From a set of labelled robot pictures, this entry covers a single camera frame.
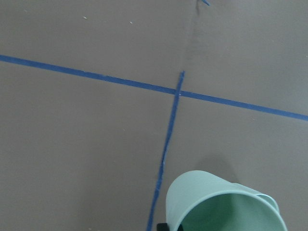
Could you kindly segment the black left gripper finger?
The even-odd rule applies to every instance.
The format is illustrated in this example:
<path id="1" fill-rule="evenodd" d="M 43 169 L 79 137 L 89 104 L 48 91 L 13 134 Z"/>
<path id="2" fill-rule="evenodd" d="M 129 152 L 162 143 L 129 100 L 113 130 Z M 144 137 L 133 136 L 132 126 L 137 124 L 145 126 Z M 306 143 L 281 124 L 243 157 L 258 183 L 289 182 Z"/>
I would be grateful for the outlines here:
<path id="1" fill-rule="evenodd" d="M 167 223 L 158 223 L 156 226 L 157 231 L 170 231 Z"/>

